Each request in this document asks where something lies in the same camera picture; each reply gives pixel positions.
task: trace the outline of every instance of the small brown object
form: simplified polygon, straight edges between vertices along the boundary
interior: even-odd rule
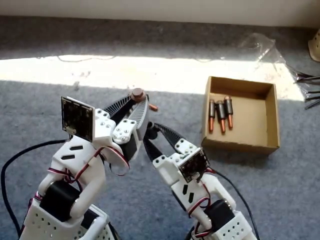
[[[209,102],[209,132],[214,131],[214,120],[215,120],[215,101],[213,99]]]
[[[145,91],[142,88],[137,87],[137,88],[132,90],[131,98],[136,103],[140,103],[140,102],[142,102],[143,100],[146,99]]]
[[[228,118],[228,126],[229,129],[232,129],[234,127],[233,124],[233,114],[234,114],[234,110],[232,107],[232,99],[231,96],[225,96],[224,97],[224,107],[225,107],[225,114],[227,115]]]
[[[216,113],[218,115],[221,132],[224,134],[226,132],[226,121],[225,121],[226,112],[225,112],[225,105],[223,101],[216,102]]]
[[[158,112],[158,107],[156,105],[151,104],[151,103],[149,103],[149,109],[151,111]]]
[[[232,121],[232,115],[228,115],[228,126],[230,129],[234,127],[233,121]]]
[[[221,132],[224,134],[226,132],[226,122],[224,119],[220,120]]]

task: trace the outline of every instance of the hole in bracket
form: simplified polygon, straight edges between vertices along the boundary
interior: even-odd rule
[[[182,190],[183,195],[186,195],[187,191],[188,191],[188,185],[185,184],[185,185],[183,185],[183,190]]]
[[[61,157],[62,160],[75,159],[75,155],[64,155]]]
[[[194,201],[194,193],[193,192],[190,192],[189,194],[189,203],[192,203]]]
[[[82,149],[84,149],[84,146],[82,146],[82,145],[70,147],[71,151],[82,150]]]

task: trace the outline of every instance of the white plastic part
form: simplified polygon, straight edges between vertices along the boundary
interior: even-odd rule
[[[89,167],[79,178],[80,183],[85,187],[70,211],[70,216],[75,219],[84,215],[99,192],[106,186],[105,167],[100,159],[92,158],[96,151],[90,142],[73,136],[52,158],[51,167],[53,169],[64,171],[67,168],[73,176],[76,176],[91,159]],[[40,183],[39,194],[44,196],[50,184],[62,179],[62,177],[62,175],[50,172]]]
[[[108,112],[97,108],[95,110],[95,134],[93,145],[110,146],[113,142],[112,133],[116,127],[115,121],[110,119]]]
[[[98,217],[89,229],[85,229],[81,226],[83,217],[61,222],[42,209],[37,200],[33,200],[24,220],[20,240],[114,240],[108,215],[94,205],[89,209]]]
[[[137,129],[137,122],[124,118],[112,133],[112,139],[117,144],[126,144],[130,141],[131,134]]]
[[[174,146],[175,150],[178,153],[181,154],[192,154],[195,152],[196,149],[198,149],[198,147],[196,147],[194,144],[192,144],[191,142],[185,140],[184,138],[181,138],[176,145]]]
[[[257,240],[252,229],[240,211],[233,211],[235,217],[218,231],[208,236],[207,240]]]
[[[311,58],[320,62],[320,29],[315,36],[309,40],[308,45]]]
[[[174,153],[170,157],[161,155],[154,159],[152,164],[158,170],[163,180],[171,187],[172,191],[187,212],[200,199],[209,197],[204,185],[210,194],[215,194],[220,199],[226,200],[232,209],[235,209],[235,200],[222,186],[217,177],[212,174],[205,173],[203,174],[200,182],[197,182],[196,179],[193,179],[187,183],[180,172],[179,166],[189,158],[192,158],[193,155],[197,154],[202,149],[200,147],[196,147],[185,139],[180,139],[180,141],[175,145],[175,148],[177,150],[179,149],[181,153],[185,152],[185,154]],[[196,218],[205,229],[211,229],[211,220],[204,213],[204,210],[200,206],[194,209],[194,211],[191,213],[191,216]]]
[[[228,193],[228,191],[222,186],[218,178],[212,174],[203,174],[201,181],[205,184],[209,193],[217,195],[220,199],[224,199],[231,206],[232,209],[236,209],[236,201]]]

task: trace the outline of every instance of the gray carpet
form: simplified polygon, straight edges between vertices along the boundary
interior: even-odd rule
[[[222,53],[239,59],[246,56],[237,55],[234,40],[262,33],[276,40],[288,64],[303,72],[320,74],[319,64],[310,60],[306,47],[314,29],[20,17],[0,18],[0,26],[0,59],[63,54],[218,59]],[[0,81],[0,167],[28,146],[66,137],[61,130],[60,96],[103,107],[126,93],[112,88]],[[168,125],[195,144],[201,142],[202,95],[149,95],[160,109],[150,115],[152,120]],[[290,100],[279,100],[278,106],[278,151],[269,157],[215,151],[210,153],[211,165],[238,186],[251,207],[262,240],[318,239],[319,108],[306,112],[303,102]],[[165,153],[171,153],[163,139],[158,143]],[[8,197],[20,223],[28,200],[46,175],[57,149],[58,146],[51,146],[28,153],[7,171]],[[221,181],[249,219],[236,193]],[[107,174],[107,185],[97,205],[110,215],[123,240],[184,239],[192,221],[156,173],[143,148],[125,177]],[[15,234],[0,201],[0,239],[15,239]]]

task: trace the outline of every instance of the black cable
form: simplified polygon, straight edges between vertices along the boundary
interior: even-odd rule
[[[66,141],[68,141],[69,139],[63,139],[63,140],[52,140],[52,141],[46,141],[31,147],[28,147],[20,152],[18,152],[16,155],[14,155],[12,158],[10,158],[2,167],[1,170],[1,191],[2,191],[2,197],[3,197],[3,201],[4,201],[4,205],[6,207],[6,210],[8,211],[13,224],[15,226],[16,232],[18,234],[18,237],[20,238],[21,235],[21,229],[20,229],[20,225],[18,223],[17,217],[15,216],[10,203],[8,201],[8,196],[7,196],[7,190],[6,190],[6,170],[9,167],[10,164],[12,164],[17,158],[19,158],[20,156],[22,156],[23,154],[26,154],[32,150],[47,146],[47,145],[54,145],[54,144],[63,144]]]
[[[251,222],[252,222],[252,226],[253,226],[253,229],[254,229],[254,232],[255,232],[255,236],[256,236],[256,239],[257,240],[260,240],[260,237],[259,237],[259,233],[258,233],[258,228],[257,228],[257,225],[256,225],[256,222],[254,220],[254,216],[252,215],[252,212],[250,210],[250,207],[247,203],[247,201],[245,200],[245,198],[242,196],[242,194],[239,192],[238,188],[233,184],[233,182],[227,178],[225,175],[223,175],[222,173],[218,172],[217,170],[209,167],[213,172],[215,172],[217,175],[219,175],[220,177],[222,177],[223,179],[225,179],[228,183],[230,183],[230,185],[234,188],[234,190],[236,191],[236,193],[239,195],[239,197],[241,198],[241,200],[243,201],[248,213],[249,213],[249,216],[251,218]]]

